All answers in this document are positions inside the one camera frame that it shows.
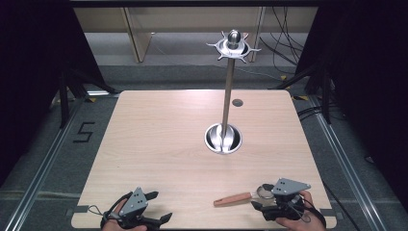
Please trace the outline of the metal floor rail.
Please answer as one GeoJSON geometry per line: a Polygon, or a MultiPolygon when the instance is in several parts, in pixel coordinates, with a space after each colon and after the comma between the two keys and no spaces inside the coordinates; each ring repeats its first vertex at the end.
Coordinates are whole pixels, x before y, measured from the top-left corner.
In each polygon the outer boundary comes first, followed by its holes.
{"type": "Polygon", "coordinates": [[[79,109],[84,103],[84,99],[77,99],[72,103],[72,108],[68,110],[68,119],[64,126],[58,130],[56,137],[53,139],[50,148],[48,149],[44,159],[42,160],[34,178],[32,179],[28,189],[20,197],[20,200],[10,216],[3,231],[19,231],[26,220],[30,210],[35,203],[38,192],[43,185],[51,167],[53,166],[58,153],[63,145],[63,142],[70,130],[71,124],[79,109]]]}
{"type": "Polygon", "coordinates": [[[408,231],[408,213],[335,104],[311,96],[300,117],[338,224],[335,231],[408,231]]]}

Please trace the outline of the black tape floor mark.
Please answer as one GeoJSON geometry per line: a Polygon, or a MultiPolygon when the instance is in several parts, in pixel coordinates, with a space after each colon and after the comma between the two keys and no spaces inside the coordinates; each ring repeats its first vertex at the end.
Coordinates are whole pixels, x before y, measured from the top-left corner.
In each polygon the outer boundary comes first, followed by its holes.
{"type": "Polygon", "coordinates": [[[93,121],[84,121],[78,132],[77,135],[79,136],[78,139],[74,140],[73,143],[85,143],[89,142],[93,132],[89,129],[91,126],[94,125],[93,121]]]}

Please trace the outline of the metal utensil stand with hooks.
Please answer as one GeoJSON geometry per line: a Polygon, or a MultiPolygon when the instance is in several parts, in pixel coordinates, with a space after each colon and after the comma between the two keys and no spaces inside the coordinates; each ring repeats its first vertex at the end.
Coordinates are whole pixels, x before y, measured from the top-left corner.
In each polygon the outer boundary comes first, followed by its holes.
{"type": "Polygon", "coordinates": [[[237,151],[242,145],[241,131],[229,123],[235,63],[236,60],[241,60],[245,64],[244,58],[251,52],[258,52],[258,49],[251,48],[246,42],[246,36],[238,30],[231,30],[227,35],[221,34],[222,39],[213,43],[213,47],[219,53],[219,61],[227,60],[222,121],[211,125],[206,130],[204,142],[211,151],[226,155],[237,151]]]}

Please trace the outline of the person's left hand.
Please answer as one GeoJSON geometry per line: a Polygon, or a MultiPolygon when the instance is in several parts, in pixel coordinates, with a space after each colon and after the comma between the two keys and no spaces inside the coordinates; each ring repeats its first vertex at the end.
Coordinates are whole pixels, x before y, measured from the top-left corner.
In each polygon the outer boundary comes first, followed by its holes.
{"type": "MultiPolygon", "coordinates": [[[[120,201],[117,204],[117,206],[115,207],[114,212],[118,213],[126,201],[127,201],[127,199],[123,199],[122,201],[120,201]]],[[[117,223],[117,220],[109,219],[108,221],[106,221],[106,223],[102,227],[101,231],[147,231],[147,227],[144,226],[144,225],[140,225],[140,226],[134,227],[132,229],[123,229],[117,223]]]]}

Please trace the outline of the black curtain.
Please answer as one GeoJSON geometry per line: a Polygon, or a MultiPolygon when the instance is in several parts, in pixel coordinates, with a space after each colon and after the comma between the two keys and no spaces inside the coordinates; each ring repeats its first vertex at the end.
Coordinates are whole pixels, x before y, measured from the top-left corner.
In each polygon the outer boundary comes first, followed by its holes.
{"type": "Polygon", "coordinates": [[[350,124],[408,211],[408,0],[320,0],[298,72],[326,62],[350,124]]]}
{"type": "Polygon", "coordinates": [[[69,0],[0,0],[0,186],[69,69],[104,81],[69,0]]]}

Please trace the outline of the small strainer with wooden handle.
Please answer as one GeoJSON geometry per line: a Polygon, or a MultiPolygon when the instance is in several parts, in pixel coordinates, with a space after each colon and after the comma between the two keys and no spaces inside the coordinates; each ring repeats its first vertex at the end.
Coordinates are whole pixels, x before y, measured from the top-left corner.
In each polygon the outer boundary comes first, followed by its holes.
{"type": "Polygon", "coordinates": [[[260,186],[255,192],[243,192],[239,194],[229,195],[220,199],[216,199],[213,202],[215,207],[225,207],[233,204],[238,204],[250,199],[272,199],[274,198],[271,190],[266,190],[264,187],[260,186]]]}

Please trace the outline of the person's right hand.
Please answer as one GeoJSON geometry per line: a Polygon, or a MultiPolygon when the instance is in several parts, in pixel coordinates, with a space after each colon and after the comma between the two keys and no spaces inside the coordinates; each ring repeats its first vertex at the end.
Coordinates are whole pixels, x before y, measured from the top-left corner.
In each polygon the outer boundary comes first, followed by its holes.
{"type": "Polygon", "coordinates": [[[299,194],[305,200],[304,204],[306,206],[302,219],[290,220],[287,218],[277,218],[275,222],[286,227],[287,231],[326,231],[320,219],[311,212],[311,209],[314,207],[311,194],[307,191],[301,191],[299,194]]]}

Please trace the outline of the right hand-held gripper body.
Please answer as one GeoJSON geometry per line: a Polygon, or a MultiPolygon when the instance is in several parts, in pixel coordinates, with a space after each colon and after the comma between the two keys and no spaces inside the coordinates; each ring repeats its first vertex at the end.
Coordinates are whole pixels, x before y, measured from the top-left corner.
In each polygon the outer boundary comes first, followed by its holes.
{"type": "Polygon", "coordinates": [[[302,219],[305,206],[301,191],[311,188],[310,184],[294,181],[287,178],[279,178],[271,191],[274,195],[270,205],[264,205],[266,210],[262,213],[265,220],[287,218],[290,220],[302,219]]]}

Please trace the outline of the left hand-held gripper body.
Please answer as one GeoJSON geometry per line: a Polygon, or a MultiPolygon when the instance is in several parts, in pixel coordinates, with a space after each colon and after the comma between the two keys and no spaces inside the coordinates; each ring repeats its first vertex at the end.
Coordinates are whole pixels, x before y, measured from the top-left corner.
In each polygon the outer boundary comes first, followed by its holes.
{"type": "Polygon", "coordinates": [[[133,192],[123,195],[110,210],[102,215],[100,227],[102,228],[109,219],[115,219],[123,229],[132,229],[140,225],[144,225],[148,229],[159,229],[161,226],[159,219],[147,218],[143,215],[149,201],[144,195],[145,193],[141,187],[137,187],[133,192]],[[123,199],[127,199],[127,201],[120,211],[115,213],[115,207],[123,199]]]}

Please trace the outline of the black tripod stand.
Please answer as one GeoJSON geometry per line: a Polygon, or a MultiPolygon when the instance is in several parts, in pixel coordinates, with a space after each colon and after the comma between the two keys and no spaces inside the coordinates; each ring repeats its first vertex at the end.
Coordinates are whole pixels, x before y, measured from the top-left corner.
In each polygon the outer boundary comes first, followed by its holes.
{"type": "Polygon", "coordinates": [[[289,80],[284,81],[277,87],[273,87],[273,89],[284,90],[305,77],[309,78],[305,87],[305,91],[308,94],[315,94],[318,92],[318,90],[321,90],[321,105],[320,105],[321,113],[325,121],[328,124],[330,124],[331,118],[329,108],[330,108],[331,79],[328,68],[326,67],[325,64],[321,64],[320,62],[311,64],[309,67],[306,67],[303,70],[296,73],[289,80]]]}
{"type": "Polygon", "coordinates": [[[75,99],[89,98],[90,94],[85,88],[85,84],[91,84],[104,90],[107,94],[118,94],[120,90],[107,85],[101,74],[98,76],[88,75],[86,72],[77,68],[66,68],[58,77],[58,90],[52,98],[50,106],[54,106],[60,101],[61,123],[64,128],[70,119],[70,109],[68,103],[68,93],[71,92],[75,99]]]}

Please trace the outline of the beige wooden cabinet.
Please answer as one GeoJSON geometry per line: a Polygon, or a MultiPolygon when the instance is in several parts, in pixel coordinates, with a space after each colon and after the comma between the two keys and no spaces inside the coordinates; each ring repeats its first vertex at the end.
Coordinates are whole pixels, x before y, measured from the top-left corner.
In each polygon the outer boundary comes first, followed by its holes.
{"type": "Polygon", "coordinates": [[[158,7],[76,8],[86,33],[126,33],[135,61],[144,60],[153,33],[218,33],[233,29],[248,35],[252,47],[262,33],[310,31],[316,7],[158,7]]]}

